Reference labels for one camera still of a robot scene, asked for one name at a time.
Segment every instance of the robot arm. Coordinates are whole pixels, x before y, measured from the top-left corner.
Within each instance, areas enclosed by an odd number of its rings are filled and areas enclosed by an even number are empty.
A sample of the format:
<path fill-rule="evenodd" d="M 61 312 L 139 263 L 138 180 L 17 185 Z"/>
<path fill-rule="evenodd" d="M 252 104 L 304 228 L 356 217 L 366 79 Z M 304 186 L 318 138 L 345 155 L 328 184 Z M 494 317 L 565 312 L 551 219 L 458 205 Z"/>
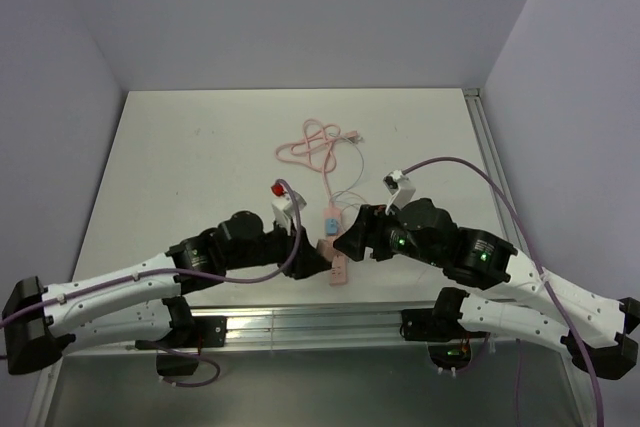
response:
<path fill-rule="evenodd" d="M 303 207 L 302 197 L 295 196 Z M 37 277 L 18 282 L 3 320 L 45 304 L 5 326 L 9 373 L 34 372 L 62 355 L 127 340 L 182 347 L 196 329 L 184 295 L 220 284 L 230 270 L 283 264 L 291 258 L 296 237 L 299 246 L 283 271 L 286 276 L 298 280 L 330 270 L 331 263 L 311 246 L 306 231 L 292 225 L 292 204 L 282 193 L 273 202 L 277 221 L 268 233 L 260 217 L 242 211 L 126 269 L 46 287 Z"/>
<path fill-rule="evenodd" d="M 638 301 L 600 297 L 549 271 L 540 275 L 532 260 L 505 240 L 458 227 L 430 199 L 411 202 L 415 189 L 400 171 L 384 181 L 392 193 L 389 203 L 361 206 L 353 226 L 333 247 L 354 261 L 363 260 L 367 248 L 377 261 L 411 257 L 480 291 L 478 296 L 443 289 L 427 318 L 403 324 L 405 339 L 451 340 L 460 331 L 501 333 L 562 352 L 584 370 L 575 339 L 544 286 L 548 282 L 587 344 L 598 376 L 620 378 L 635 365 L 638 344 L 628 334 L 640 322 Z M 494 294 L 529 308 L 483 298 Z"/>

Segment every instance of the cable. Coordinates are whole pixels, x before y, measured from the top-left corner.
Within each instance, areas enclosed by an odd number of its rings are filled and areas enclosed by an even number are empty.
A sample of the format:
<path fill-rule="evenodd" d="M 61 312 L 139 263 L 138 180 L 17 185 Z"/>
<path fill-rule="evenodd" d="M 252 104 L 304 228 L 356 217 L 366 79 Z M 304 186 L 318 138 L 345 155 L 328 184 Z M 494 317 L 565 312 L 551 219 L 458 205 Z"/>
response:
<path fill-rule="evenodd" d="M 402 326 L 400 326 L 400 335 L 404 338 L 404 334 L 402 333 Z M 478 361 L 485 355 L 487 351 L 487 345 L 489 344 L 490 337 L 491 337 L 491 334 L 485 335 L 484 341 L 482 342 L 480 347 L 478 347 L 478 352 L 475 355 L 473 353 L 473 349 L 471 349 L 471 359 L 469 359 L 469 362 L 467 363 L 467 365 L 465 365 L 461 369 L 456 369 L 455 371 L 456 375 L 466 374 L 475 368 L 475 366 L 478 364 Z M 427 345 L 427 353 L 428 353 L 429 344 L 427 342 L 425 342 L 425 344 Z M 429 363 L 433 366 L 436 372 L 440 373 L 439 367 L 436 364 L 434 364 L 433 361 L 431 360 L 431 355 L 429 355 Z"/>
<path fill-rule="evenodd" d="M 516 367 L 516 386 L 513 389 L 513 405 L 516 409 L 516 427 L 522 427 L 520 422 L 520 377 L 522 376 L 522 342 L 516 339 L 518 346 L 518 366 Z"/>
<path fill-rule="evenodd" d="M 166 382 L 167 384 L 175 385 L 176 387 L 187 387 L 187 388 L 204 387 L 205 385 L 213 384 L 216 380 L 218 380 L 218 377 L 220 377 L 220 373 L 222 372 L 222 369 L 220 368 L 220 365 L 215 360 L 209 359 L 207 357 L 202 357 L 200 354 L 190 354 L 188 352 L 180 352 L 179 350 L 169 349 L 167 347 L 164 347 L 158 344 L 157 342 L 145 342 L 145 344 L 150 345 L 156 350 L 161 350 L 162 352 L 165 352 L 169 355 L 173 355 L 174 357 L 182 357 L 183 359 L 197 360 L 200 363 L 209 364 L 213 366 L 214 369 L 216 369 L 216 373 L 213 374 L 212 377 L 208 378 L 207 380 L 203 380 L 201 382 L 180 382 L 177 380 L 171 380 L 167 377 L 162 377 L 163 382 Z"/>
<path fill-rule="evenodd" d="M 309 127 L 317 126 L 318 130 L 309 134 Z M 329 129 L 335 129 L 336 132 L 329 132 Z M 314 172 L 318 172 L 322 174 L 322 182 L 324 184 L 325 192 L 327 193 L 327 198 L 329 200 L 329 204 L 333 204 L 333 200 L 336 194 L 331 193 L 331 187 L 329 186 L 329 179 L 327 174 L 333 172 L 338 166 L 338 161 L 333 152 L 333 149 L 337 142 L 340 140 L 344 140 L 349 142 L 350 145 L 355 147 L 360 154 L 360 160 L 362 161 L 362 165 L 360 168 L 360 174 L 356 181 L 349 186 L 349 188 L 340 191 L 340 193 L 346 192 L 360 181 L 362 174 L 364 172 L 364 155 L 362 155 L 362 151 L 358 148 L 358 146 L 349 138 L 349 134 L 352 136 L 357 136 L 357 132 L 349 132 L 346 136 L 342 135 L 342 131 L 337 124 L 323 124 L 317 119 L 307 119 L 302 124 L 302 133 L 303 137 L 300 140 L 295 142 L 288 142 L 286 144 L 282 144 L 278 146 L 274 152 L 276 159 L 281 162 L 286 162 L 289 164 L 298 164 L 308 169 L 313 170 Z M 289 154 L 292 158 L 282 157 L 280 152 L 288 149 Z M 324 160 L 322 164 L 318 167 L 313 163 L 312 156 L 313 154 L 325 150 Z M 297 157 L 306 157 L 306 160 L 298 160 Z"/>
<path fill-rule="evenodd" d="M 342 209 L 340 209 L 340 214 L 342 214 L 348 208 L 353 208 L 356 209 L 356 211 L 359 211 L 360 206 L 362 206 L 362 204 L 350 204 L 349 202 L 344 202 L 343 200 L 336 200 L 336 202 L 345 205 Z"/>
<path fill-rule="evenodd" d="M 331 133 L 330 133 L 329 135 L 330 135 L 330 136 L 332 136 L 332 137 L 336 137 L 336 135 L 335 135 L 335 134 L 331 134 Z M 360 162 L 361 162 L 361 163 L 360 163 L 360 173 L 358 174 L 358 178 L 355 180 L 355 182 L 354 182 L 353 184 L 351 184 L 349 187 L 347 187 L 347 188 L 346 188 L 346 189 L 344 189 L 344 190 L 341 190 L 341 191 L 335 192 L 335 193 L 331 196 L 331 199 L 330 199 L 330 200 L 335 200 L 335 199 L 337 199 L 338 197 L 340 197 L 342 194 L 345 194 L 345 193 L 353 194 L 353 195 L 355 195 L 355 196 L 357 196 L 357 197 L 360 197 L 362 200 L 364 200 L 364 197 L 362 197 L 362 196 L 360 196 L 360 195 L 356 194 L 355 192 L 351 192 L 351 189 L 353 189 L 356 185 L 358 185 L 358 182 L 360 182 L 360 179 L 362 178 L 362 174 L 364 174 L 364 155 L 362 155 L 362 151 L 358 148 L 358 146 L 356 145 L 356 143 L 355 143 L 353 140 L 351 140 L 351 139 L 349 139 L 349 138 L 345 137 L 344 135 L 338 135 L 337 137 L 339 137 L 339 138 L 341 138 L 341 139 L 343 139 L 343 140 L 345 140 L 345 141 L 349 142 L 349 143 L 350 143 L 350 144 L 351 144 L 351 145 L 352 145 L 352 146 L 353 146 L 353 147 L 358 151 L 358 154 L 360 155 Z"/>
<path fill-rule="evenodd" d="M 514 223 L 518 226 L 518 229 L 522 233 L 522 237 L 524 238 L 524 241 L 527 247 L 529 248 L 529 254 L 531 256 L 531 260 L 533 261 L 533 264 L 535 265 L 536 270 L 540 275 L 544 275 L 544 269 L 542 268 L 542 264 L 540 263 L 540 258 L 538 257 L 537 251 L 535 250 L 533 243 L 531 242 L 531 238 L 527 235 L 526 229 L 524 228 L 524 224 L 522 223 L 522 221 L 520 220 L 520 217 L 516 213 L 516 209 L 513 207 L 513 205 L 511 205 L 511 202 L 509 202 L 509 199 L 507 199 L 507 196 L 504 194 L 504 192 L 500 190 L 500 187 L 498 187 L 498 185 L 493 180 L 491 180 L 491 178 L 487 174 L 485 174 L 482 170 L 480 170 L 478 167 L 473 165 L 471 162 L 468 162 L 464 159 L 460 159 L 458 157 L 436 157 L 436 158 L 425 160 L 423 162 L 419 162 L 415 165 L 412 165 L 411 167 L 403 170 L 402 173 L 407 175 L 413 172 L 414 170 L 419 169 L 420 167 L 424 167 L 430 164 L 436 164 L 439 162 L 455 162 L 458 164 L 462 164 L 470 168 L 471 170 L 473 170 L 475 173 L 477 173 L 491 186 L 491 188 L 496 193 L 496 195 L 500 197 L 500 200 L 503 202 L 503 204 L 509 211 L 509 214 L 511 215 L 511 218 L 513 219 Z M 598 383 L 598 377 L 596 376 L 596 372 L 593 367 L 593 363 L 591 362 L 591 358 L 589 357 L 589 353 L 587 352 L 587 348 L 585 346 L 584 340 L 580 336 L 580 333 L 578 332 L 578 329 L 576 328 L 575 323 L 573 322 L 573 320 L 571 320 L 571 317 L 569 316 L 565 308 L 562 306 L 562 303 L 560 302 L 560 299 L 558 299 L 558 296 L 553 290 L 553 287 L 551 287 L 551 284 L 549 282 L 544 282 L 544 286 L 547 289 L 547 292 L 549 294 L 549 297 L 551 298 L 551 301 L 553 302 L 553 305 L 555 305 L 556 308 L 558 309 L 558 312 L 560 312 L 560 315 L 564 319 L 565 324 L 567 325 L 567 327 L 569 327 L 569 330 L 573 334 L 573 337 L 576 340 L 576 343 L 578 344 L 578 349 L 580 350 L 580 353 L 582 354 L 582 357 L 584 359 L 585 365 L 587 367 L 587 372 L 589 373 L 589 378 L 591 379 L 591 385 L 593 387 L 593 394 L 596 401 L 596 424 L 597 424 L 597 427 L 604 427 L 604 408 L 603 408 L 602 392 L 600 391 L 600 384 Z"/>
<path fill-rule="evenodd" d="M 213 280 L 215 282 L 230 282 L 234 284 L 257 284 L 259 282 L 265 282 L 269 279 L 273 279 L 278 274 L 284 272 L 289 268 L 289 266 L 293 262 L 293 259 L 296 256 L 296 253 L 298 252 L 298 249 L 300 247 L 300 242 L 302 240 L 302 219 L 300 216 L 300 206 L 298 205 L 298 201 L 296 200 L 295 192 L 285 180 L 277 179 L 276 183 L 282 184 L 282 186 L 286 189 L 287 193 L 289 194 L 289 197 L 291 197 L 291 202 L 293 204 L 293 211 L 294 211 L 295 220 L 296 220 L 296 236 L 293 242 L 293 249 L 291 250 L 289 257 L 287 257 L 284 263 L 277 270 L 274 270 L 270 274 L 264 275 L 262 277 L 257 277 L 255 279 L 236 279 L 232 277 L 224 277 L 222 275 L 207 274 L 205 272 L 196 272 L 196 271 L 187 270 L 187 269 L 154 269 L 154 270 L 147 270 L 145 272 L 139 272 L 138 276 L 136 276 L 135 278 L 132 275 L 125 275 L 123 277 L 118 277 L 116 279 L 108 280 L 106 282 L 102 282 L 100 284 L 96 284 L 91 287 L 86 287 L 84 289 L 77 290 L 75 292 L 67 294 L 66 300 L 82 297 L 83 295 L 92 294 L 94 292 L 104 290 L 116 285 L 124 284 L 127 282 L 135 282 L 135 281 L 138 281 L 139 279 L 142 279 L 145 277 L 151 277 L 154 275 L 182 274 L 189 277 L 197 277 L 205 280 Z M 21 309 L 17 312 L 14 312 L 13 314 L 8 315 L 7 317 L 5 317 L 0 321 L 0 329 L 4 329 L 11 322 L 13 322 L 14 320 L 24 315 L 27 315 L 31 312 L 35 312 L 40 309 L 44 309 L 45 307 L 48 307 L 53 304 L 57 304 L 58 302 L 59 302 L 58 299 L 49 299 L 49 300 L 38 302 L 36 304 L 25 307 L 24 309 Z"/>

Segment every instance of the white wall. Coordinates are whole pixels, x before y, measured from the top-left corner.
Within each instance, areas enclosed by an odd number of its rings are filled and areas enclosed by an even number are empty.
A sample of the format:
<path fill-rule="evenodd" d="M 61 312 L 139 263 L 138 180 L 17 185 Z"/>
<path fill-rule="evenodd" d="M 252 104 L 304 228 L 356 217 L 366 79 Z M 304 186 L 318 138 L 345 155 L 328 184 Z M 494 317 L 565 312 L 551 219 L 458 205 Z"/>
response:
<path fill-rule="evenodd" d="M 68 0 L 0 0 L 0 12 L 0 299 L 7 299 L 25 276 L 70 278 L 122 92 Z M 22 425 L 36 378 L 0 368 L 2 425 Z"/>
<path fill-rule="evenodd" d="M 528 0 L 485 91 L 546 265 L 618 298 L 640 298 L 639 82 L 640 0 Z M 640 367 L 603 387 L 607 426 L 637 425 Z"/>
<path fill-rule="evenodd" d="M 73 0 L 130 90 L 484 84 L 525 0 Z"/>

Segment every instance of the black bracket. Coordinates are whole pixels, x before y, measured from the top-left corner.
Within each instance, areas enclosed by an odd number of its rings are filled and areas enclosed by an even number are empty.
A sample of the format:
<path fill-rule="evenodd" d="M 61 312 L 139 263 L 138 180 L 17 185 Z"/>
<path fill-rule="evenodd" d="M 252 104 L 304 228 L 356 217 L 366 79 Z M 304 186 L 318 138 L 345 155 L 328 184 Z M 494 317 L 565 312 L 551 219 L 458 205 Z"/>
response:
<path fill-rule="evenodd" d="M 18 282 L 2 311 L 2 318 L 42 301 L 46 288 L 38 277 Z M 51 319 L 43 309 L 20 317 L 4 329 L 9 374 L 22 375 L 36 372 L 56 363 L 62 351 L 75 340 L 73 334 L 54 337 L 49 331 Z"/>
<path fill-rule="evenodd" d="M 438 318 L 434 309 L 405 309 L 400 312 L 400 335 L 407 342 L 450 342 L 452 340 L 482 339 L 486 332 L 468 332 L 455 320 Z"/>
<path fill-rule="evenodd" d="M 198 369 L 198 359 L 186 359 L 169 354 L 156 356 L 156 372 L 160 377 L 190 377 Z"/>
<path fill-rule="evenodd" d="M 562 337 L 560 342 L 567 346 L 573 365 L 586 372 L 586 363 L 573 334 L 569 333 L 568 336 Z M 636 365 L 638 343 L 622 334 L 616 335 L 616 342 L 617 344 L 612 347 L 600 349 L 585 345 L 596 375 L 601 379 L 619 380 Z"/>
<path fill-rule="evenodd" d="M 184 344 L 186 348 L 224 347 L 227 336 L 227 318 L 221 315 L 207 315 L 193 318 L 196 328 Z"/>
<path fill-rule="evenodd" d="M 625 297 L 620 299 L 620 310 L 624 312 L 624 333 L 630 334 L 640 324 L 640 302 Z"/>

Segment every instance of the white table surface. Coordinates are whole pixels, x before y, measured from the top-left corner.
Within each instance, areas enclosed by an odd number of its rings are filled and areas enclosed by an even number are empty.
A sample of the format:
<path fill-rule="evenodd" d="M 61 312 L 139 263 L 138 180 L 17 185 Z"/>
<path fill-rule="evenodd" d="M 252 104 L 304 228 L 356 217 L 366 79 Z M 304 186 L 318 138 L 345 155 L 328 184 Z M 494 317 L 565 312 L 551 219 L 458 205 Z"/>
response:
<path fill-rule="evenodd" d="M 281 143 L 301 137 L 305 119 L 358 130 L 365 171 L 354 190 L 384 203 L 382 178 L 420 160 L 450 155 L 482 167 L 459 89 L 340 89 L 132 92 L 127 99 L 91 216 L 74 280 L 128 267 L 216 226 L 238 210 L 273 220 L 270 186 L 282 177 L 308 206 L 302 219 L 313 244 L 323 235 L 327 205 L 320 174 L 278 162 Z M 336 146 L 334 190 L 360 171 L 353 147 Z M 458 225 L 501 234 L 488 186 L 456 164 L 411 175 L 416 196 L 430 197 Z M 348 214 L 345 220 L 353 220 Z M 234 271 L 256 277 L 275 266 Z M 451 283 L 441 271 L 396 256 L 349 264 L 347 285 L 329 274 L 304 281 L 280 276 L 257 285 L 222 284 L 188 296 L 198 306 L 273 306 L 435 300 Z"/>

